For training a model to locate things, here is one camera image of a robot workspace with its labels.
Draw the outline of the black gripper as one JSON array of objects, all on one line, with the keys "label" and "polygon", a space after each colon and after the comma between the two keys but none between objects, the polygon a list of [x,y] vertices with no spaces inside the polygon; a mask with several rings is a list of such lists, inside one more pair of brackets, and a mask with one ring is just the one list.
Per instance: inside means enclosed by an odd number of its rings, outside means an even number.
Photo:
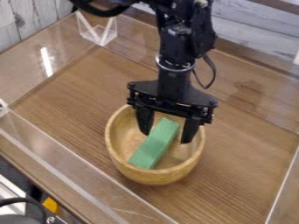
[{"label": "black gripper", "polygon": [[213,122],[218,101],[193,85],[194,66],[170,68],[159,65],[158,68],[156,80],[136,80],[127,84],[127,103],[135,109],[138,126],[144,135],[150,134],[156,112],[183,117],[182,143],[188,144],[201,125]]}]

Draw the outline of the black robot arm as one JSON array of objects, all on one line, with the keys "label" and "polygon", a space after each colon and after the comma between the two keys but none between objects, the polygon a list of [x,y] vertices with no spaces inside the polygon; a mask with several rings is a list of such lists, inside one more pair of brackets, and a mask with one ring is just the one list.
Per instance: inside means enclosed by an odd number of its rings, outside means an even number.
[{"label": "black robot arm", "polygon": [[193,86],[195,64],[202,59],[214,67],[207,52],[215,47],[217,33],[211,22],[213,0],[108,0],[115,6],[107,10],[95,7],[94,0],[71,0],[87,13],[111,18],[144,2],[155,11],[160,49],[155,57],[159,68],[156,80],[131,81],[127,84],[127,103],[135,109],[138,126],[148,134],[155,112],[186,119],[182,142],[190,143],[199,127],[213,121],[218,102]]}]

